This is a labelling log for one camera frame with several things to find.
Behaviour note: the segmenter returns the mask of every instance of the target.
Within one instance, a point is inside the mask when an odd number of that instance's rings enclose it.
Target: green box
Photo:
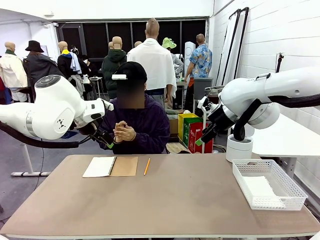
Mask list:
[[[183,121],[183,143],[186,145],[188,148],[189,144],[189,130],[190,130],[190,124],[193,123],[202,123],[202,118],[201,117],[188,117],[185,118]]]

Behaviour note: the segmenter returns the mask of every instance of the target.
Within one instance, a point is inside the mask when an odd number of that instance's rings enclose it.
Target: white basket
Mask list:
[[[232,172],[253,210],[299,211],[308,197],[274,160],[232,161]],[[253,195],[244,177],[264,176],[274,195]]]

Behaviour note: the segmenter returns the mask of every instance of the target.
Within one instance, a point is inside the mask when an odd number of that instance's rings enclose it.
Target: black hat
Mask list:
[[[29,46],[25,50],[38,52],[38,53],[44,52],[40,47],[40,43],[38,41],[34,41],[34,40],[29,41]]]
[[[121,64],[115,74],[125,74],[130,82],[143,81],[145,83],[147,81],[147,73],[144,67],[135,61],[127,61]]]

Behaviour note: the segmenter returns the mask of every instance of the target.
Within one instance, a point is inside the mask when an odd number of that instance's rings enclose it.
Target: white jacket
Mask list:
[[[26,88],[28,78],[22,61],[16,55],[4,54],[0,58],[0,77],[7,88]]]
[[[146,89],[165,89],[172,85],[171,96],[176,97],[177,80],[170,51],[157,40],[147,38],[143,43],[128,52],[127,61],[137,62],[146,72]]]

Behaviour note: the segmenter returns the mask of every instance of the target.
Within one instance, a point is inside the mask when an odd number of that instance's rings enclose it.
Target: blue floral shirt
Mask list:
[[[190,62],[194,63],[194,68],[190,77],[207,78],[212,67],[212,51],[205,45],[198,46],[191,57]]]

